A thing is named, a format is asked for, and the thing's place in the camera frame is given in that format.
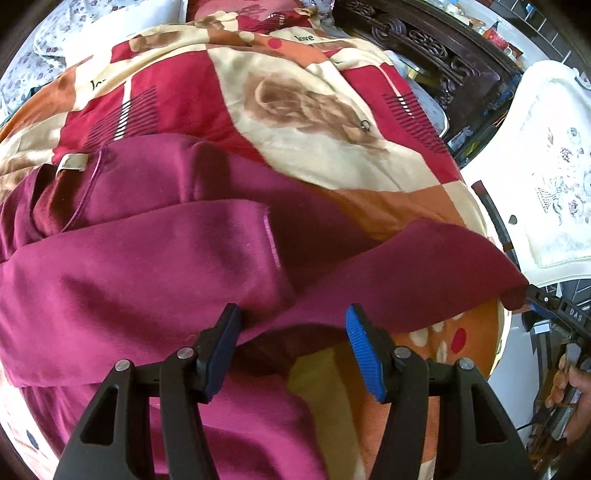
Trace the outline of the maroon fleece garment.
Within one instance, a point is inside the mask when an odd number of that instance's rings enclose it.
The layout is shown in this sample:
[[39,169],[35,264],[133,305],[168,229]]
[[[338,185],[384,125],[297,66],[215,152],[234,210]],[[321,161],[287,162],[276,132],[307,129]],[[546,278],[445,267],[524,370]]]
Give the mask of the maroon fleece garment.
[[415,220],[370,237],[334,199],[193,137],[128,138],[34,169],[1,207],[1,362],[61,453],[121,359],[161,361],[225,305],[242,333],[201,418],[223,479],[361,479],[384,410],[346,340],[359,303],[391,334],[476,315],[489,366],[526,279],[488,239]]

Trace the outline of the white embroidered cloth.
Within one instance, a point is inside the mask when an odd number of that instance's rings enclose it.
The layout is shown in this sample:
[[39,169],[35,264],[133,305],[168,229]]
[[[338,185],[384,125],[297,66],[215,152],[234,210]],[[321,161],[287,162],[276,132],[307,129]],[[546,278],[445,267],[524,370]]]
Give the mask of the white embroidered cloth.
[[590,92],[575,70],[526,70],[508,114],[462,170],[482,183],[533,284],[590,276]]

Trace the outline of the dark carved wooden headboard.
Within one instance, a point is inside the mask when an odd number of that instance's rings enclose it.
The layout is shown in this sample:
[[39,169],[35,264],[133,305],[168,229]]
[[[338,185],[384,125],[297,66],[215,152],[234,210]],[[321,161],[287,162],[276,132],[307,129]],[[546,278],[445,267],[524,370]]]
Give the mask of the dark carved wooden headboard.
[[336,1],[335,25],[419,68],[417,82],[444,110],[444,142],[467,165],[503,123],[523,71],[470,27],[426,1]]

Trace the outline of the white floral bedsheet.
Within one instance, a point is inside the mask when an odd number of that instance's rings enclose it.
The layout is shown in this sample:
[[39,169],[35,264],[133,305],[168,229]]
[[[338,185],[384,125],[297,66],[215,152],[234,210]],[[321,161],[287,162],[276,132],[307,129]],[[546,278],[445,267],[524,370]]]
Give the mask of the white floral bedsheet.
[[1,122],[64,70],[106,47],[162,24],[182,24],[186,1],[62,1],[24,39],[1,73]]

